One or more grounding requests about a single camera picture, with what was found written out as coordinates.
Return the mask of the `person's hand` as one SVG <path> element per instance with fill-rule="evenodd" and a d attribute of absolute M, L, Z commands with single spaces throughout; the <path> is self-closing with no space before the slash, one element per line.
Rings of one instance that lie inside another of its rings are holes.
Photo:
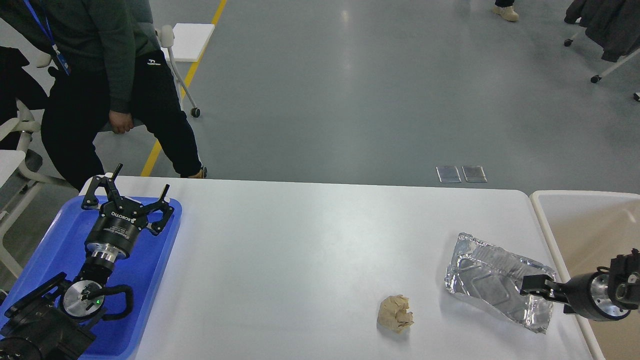
<path fill-rule="evenodd" d="M 116 134 L 130 132 L 135 127 L 130 112 L 109 111 L 109 124 L 112 132 Z"/>

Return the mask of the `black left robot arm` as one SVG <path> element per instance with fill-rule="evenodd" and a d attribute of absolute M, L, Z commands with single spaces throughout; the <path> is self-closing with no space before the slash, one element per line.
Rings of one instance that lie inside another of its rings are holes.
<path fill-rule="evenodd" d="M 166 184 L 155 202 L 141 203 L 122 196 L 112 175 L 90 180 L 82 200 L 97 219 L 84 242 L 86 257 L 78 275 L 68 280 L 60 272 L 4 313 L 1 328 L 3 360 L 77 360 L 95 341 L 92 328 L 100 321 L 119 321 L 135 309 L 134 289 L 108 285 L 119 260 L 128 259 L 143 230 L 158 236 L 174 214 Z"/>

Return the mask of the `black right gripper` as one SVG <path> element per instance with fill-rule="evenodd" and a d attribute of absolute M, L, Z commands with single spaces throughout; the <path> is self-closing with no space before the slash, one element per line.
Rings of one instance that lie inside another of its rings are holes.
<path fill-rule="evenodd" d="M 632 312 L 632 305 L 617 297 L 622 284 L 619 275 L 602 271 L 574 276 L 565 284 L 544 274 L 527 275 L 523 277 L 519 294 L 562 303 L 565 314 L 576 314 L 590 321 L 621 321 Z"/>

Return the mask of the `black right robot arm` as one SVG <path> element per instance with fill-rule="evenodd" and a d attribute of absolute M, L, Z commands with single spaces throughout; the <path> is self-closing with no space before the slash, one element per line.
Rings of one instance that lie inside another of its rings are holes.
<path fill-rule="evenodd" d="M 597 322 L 621 321 L 640 303 L 640 255 L 637 248 L 619 254 L 610 266 L 574 276 L 562 284 L 548 275 L 524 276 L 519 293 L 564 305 L 565 314 Z"/>

